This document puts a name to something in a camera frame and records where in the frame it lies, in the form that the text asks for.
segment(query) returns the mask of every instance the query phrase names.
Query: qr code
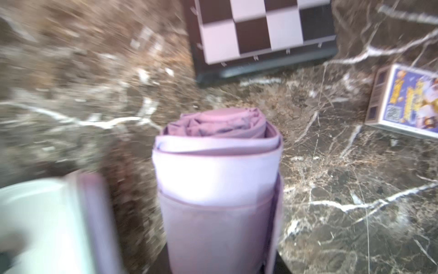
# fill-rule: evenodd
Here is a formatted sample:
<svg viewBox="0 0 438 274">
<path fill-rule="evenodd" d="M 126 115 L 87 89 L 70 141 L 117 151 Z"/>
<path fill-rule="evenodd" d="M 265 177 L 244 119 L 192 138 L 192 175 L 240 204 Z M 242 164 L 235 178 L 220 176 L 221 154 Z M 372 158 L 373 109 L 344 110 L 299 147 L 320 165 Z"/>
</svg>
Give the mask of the qr code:
<svg viewBox="0 0 438 274">
<path fill-rule="evenodd" d="M 399 122 L 402 115 L 402 108 L 398 106 L 388 105 L 386 107 L 385 119 L 392 122 Z"/>
</svg>

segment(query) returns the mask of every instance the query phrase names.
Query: cardboard box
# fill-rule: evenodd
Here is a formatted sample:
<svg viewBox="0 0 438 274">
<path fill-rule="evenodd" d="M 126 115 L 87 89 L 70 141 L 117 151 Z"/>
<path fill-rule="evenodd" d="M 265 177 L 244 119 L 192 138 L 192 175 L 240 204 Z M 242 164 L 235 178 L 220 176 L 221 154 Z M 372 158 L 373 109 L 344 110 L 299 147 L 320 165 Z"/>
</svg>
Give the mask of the cardboard box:
<svg viewBox="0 0 438 274">
<path fill-rule="evenodd" d="M 438 138 L 438 74 L 400 64 L 378 70 L 365 124 Z"/>
</svg>

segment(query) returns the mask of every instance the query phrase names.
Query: marble wall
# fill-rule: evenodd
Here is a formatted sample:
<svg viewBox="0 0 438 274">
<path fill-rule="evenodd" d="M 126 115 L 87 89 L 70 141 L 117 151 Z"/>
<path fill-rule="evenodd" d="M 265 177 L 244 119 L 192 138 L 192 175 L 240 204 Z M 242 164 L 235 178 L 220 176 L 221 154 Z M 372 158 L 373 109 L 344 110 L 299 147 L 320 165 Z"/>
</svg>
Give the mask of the marble wall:
<svg viewBox="0 0 438 274">
<path fill-rule="evenodd" d="M 1 185 L 82 168 L 107 178 L 129 273 L 164 244 L 151 146 L 180 113 L 259 107 L 285 137 L 294 274 L 436 273 L 436 141 L 363 125 L 376 70 L 438 69 L 435 0 L 333 0 L 339 54 L 199 89 L 178 0 L 0 4 Z"/>
</svg>

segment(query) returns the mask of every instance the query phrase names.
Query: chessboard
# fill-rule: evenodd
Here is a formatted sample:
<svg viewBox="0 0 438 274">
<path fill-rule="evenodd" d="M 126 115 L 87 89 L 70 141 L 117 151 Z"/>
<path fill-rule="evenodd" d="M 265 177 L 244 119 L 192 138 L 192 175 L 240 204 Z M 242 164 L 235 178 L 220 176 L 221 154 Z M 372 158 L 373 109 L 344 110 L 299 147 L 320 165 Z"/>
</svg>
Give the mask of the chessboard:
<svg viewBox="0 0 438 274">
<path fill-rule="evenodd" d="M 337 53 L 330 0 L 182 0 L 197 81 Z"/>
</svg>

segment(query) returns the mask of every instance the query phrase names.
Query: umbrella fabric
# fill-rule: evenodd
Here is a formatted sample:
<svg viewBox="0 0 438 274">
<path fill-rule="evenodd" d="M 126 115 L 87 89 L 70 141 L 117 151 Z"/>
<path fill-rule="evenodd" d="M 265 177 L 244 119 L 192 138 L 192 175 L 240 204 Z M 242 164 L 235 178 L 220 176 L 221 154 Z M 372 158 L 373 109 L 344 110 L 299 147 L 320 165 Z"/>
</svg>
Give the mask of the umbrella fabric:
<svg viewBox="0 0 438 274">
<path fill-rule="evenodd" d="M 282 219 L 283 139 L 256 108 L 183 114 L 156 137 L 173 274 L 272 273 Z"/>
</svg>

